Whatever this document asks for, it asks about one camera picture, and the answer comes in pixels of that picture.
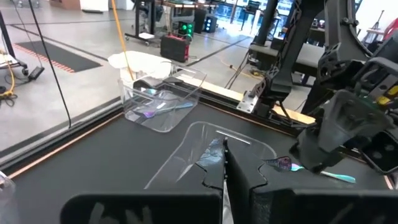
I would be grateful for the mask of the trash can with white bag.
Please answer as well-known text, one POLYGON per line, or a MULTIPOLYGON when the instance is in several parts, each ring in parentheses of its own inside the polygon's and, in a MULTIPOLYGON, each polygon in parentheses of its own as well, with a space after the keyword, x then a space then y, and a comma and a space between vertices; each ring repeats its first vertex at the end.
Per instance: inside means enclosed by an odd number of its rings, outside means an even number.
POLYGON ((119 81, 130 88, 141 79, 163 80, 172 69, 169 59, 138 51, 127 51, 112 54, 108 57, 109 64, 119 69, 119 81))

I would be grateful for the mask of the black frame desk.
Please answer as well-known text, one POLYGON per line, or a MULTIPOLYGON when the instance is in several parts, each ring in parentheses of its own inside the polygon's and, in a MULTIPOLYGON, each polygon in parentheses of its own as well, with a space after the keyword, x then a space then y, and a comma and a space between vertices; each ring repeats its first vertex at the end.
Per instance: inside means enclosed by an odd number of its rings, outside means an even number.
POLYGON ((205 17, 216 8, 215 0, 132 0, 135 22, 133 34, 125 39, 142 40, 146 44, 157 42, 164 35, 191 40, 178 34, 180 21, 193 22, 193 34, 200 33, 205 17))

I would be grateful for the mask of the computer with green lights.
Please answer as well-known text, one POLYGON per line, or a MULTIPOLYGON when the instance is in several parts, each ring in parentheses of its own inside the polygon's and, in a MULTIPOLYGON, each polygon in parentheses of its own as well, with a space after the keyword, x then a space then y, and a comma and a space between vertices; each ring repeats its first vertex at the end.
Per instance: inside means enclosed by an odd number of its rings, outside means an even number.
POLYGON ((181 36, 193 37, 193 22, 180 21, 178 23, 178 34, 181 36))

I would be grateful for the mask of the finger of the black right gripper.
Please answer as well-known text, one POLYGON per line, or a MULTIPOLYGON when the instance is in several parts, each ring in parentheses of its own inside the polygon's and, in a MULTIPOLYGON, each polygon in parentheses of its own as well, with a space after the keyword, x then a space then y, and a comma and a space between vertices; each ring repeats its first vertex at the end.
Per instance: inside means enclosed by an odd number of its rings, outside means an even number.
POLYGON ((381 174, 398 170, 398 129, 377 133, 371 142, 362 148, 367 164, 381 174))
POLYGON ((298 136, 290 153, 310 172, 339 163, 341 146, 361 147, 377 133, 392 127, 392 119, 352 92, 340 90, 318 110, 320 115, 298 136))

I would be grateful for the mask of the yellow tape tag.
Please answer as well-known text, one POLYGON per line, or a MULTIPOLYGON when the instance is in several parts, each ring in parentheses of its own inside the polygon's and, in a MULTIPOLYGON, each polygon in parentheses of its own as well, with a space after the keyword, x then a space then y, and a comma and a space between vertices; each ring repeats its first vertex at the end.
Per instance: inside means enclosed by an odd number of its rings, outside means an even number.
POLYGON ((394 104, 398 103, 398 85, 393 86, 382 96, 377 99, 377 103, 383 106, 392 107, 394 104))

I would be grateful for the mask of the clear plastic bin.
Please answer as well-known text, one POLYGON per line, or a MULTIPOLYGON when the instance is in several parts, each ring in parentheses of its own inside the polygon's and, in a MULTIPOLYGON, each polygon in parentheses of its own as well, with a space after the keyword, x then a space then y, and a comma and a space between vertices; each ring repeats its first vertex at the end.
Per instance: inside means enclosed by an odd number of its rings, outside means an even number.
POLYGON ((196 107, 205 78, 206 74, 197 69, 172 63, 170 75, 163 80, 149 78, 137 80, 132 88, 118 80, 124 116, 154 131, 167 133, 196 107), (173 110, 153 118, 145 118, 133 112, 133 109, 151 101, 168 101, 175 105, 191 101, 194 106, 173 110))
POLYGON ((0 224, 19 224, 15 183, 1 171, 0 224))
POLYGON ((197 164, 210 142, 216 138, 227 138, 227 150, 237 147, 249 152, 260 159, 275 159, 277 154, 268 144, 206 122, 191 124, 182 142, 160 167, 156 174, 145 186, 146 189, 166 189, 177 182, 183 182, 189 175, 198 173, 199 183, 203 185, 206 172, 197 164))

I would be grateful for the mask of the red black equipment case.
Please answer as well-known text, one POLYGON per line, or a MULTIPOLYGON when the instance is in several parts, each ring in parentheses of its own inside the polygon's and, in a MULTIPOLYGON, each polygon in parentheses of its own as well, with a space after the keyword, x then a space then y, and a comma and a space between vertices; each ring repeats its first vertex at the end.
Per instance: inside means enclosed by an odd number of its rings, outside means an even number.
POLYGON ((160 38, 160 55, 164 58, 185 63, 189 58, 190 42, 173 35, 160 38))

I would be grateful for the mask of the computer with blue lights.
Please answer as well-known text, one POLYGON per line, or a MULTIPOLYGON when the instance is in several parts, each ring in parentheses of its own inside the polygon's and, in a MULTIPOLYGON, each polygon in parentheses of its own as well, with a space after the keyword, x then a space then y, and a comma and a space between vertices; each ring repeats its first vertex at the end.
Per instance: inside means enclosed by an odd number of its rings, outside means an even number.
POLYGON ((206 16, 204 20, 203 31, 207 33, 214 33, 217 26, 218 18, 212 15, 206 16))

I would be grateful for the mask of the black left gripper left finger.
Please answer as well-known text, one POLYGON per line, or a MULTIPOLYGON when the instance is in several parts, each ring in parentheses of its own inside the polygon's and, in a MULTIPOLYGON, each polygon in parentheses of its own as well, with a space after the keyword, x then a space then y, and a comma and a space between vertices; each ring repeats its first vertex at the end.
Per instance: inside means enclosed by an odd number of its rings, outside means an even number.
POLYGON ((178 182, 126 193, 81 194, 60 224, 221 224, 224 168, 195 164, 178 182))

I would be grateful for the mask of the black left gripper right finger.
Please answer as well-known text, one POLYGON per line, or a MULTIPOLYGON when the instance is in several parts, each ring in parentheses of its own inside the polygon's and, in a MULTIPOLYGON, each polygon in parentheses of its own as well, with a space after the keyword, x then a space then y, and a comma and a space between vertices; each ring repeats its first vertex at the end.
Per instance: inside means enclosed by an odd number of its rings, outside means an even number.
POLYGON ((226 148, 234 224, 398 224, 398 191, 313 174, 265 152, 263 159, 235 144, 226 148))

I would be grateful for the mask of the black table mat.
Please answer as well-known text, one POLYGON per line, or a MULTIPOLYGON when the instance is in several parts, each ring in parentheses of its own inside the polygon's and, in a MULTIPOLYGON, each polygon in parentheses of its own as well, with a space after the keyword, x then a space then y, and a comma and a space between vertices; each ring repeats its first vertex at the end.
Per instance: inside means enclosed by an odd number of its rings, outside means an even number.
MULTIPOLYGON (((126 193, 145 186, 178 148, 195 122, 221 126, 268 144, 277 156, 288 154, 294 138, 230 113, 199 105, 173 130, 158 133, 122 116, 108 118, 72 141, 26 164, 7 170, 16 185, 19 224, 60 224, 63 206, 81 194, 126 193)), ((362 162, 344 159, 331 172, 364 182, 369 189, 389 189, 383 176, 362 162)))

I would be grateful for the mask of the black mat red striped edge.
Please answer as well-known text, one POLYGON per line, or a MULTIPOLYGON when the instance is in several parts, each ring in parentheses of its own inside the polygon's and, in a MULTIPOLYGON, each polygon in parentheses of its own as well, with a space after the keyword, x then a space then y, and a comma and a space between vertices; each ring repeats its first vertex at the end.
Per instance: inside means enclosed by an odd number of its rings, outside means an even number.
MULTIPOLYGON (((50 55, 52 64, 66 72, 76 73, 101 67, 100 63, 77 55, 56 45, 45 42, 45 46, 50 55)), ((14 44, 14 47, 35 57, 38 56, 39 59, 44 60, 45 62, 50 62, 41 41, 19 42, 14 44)))

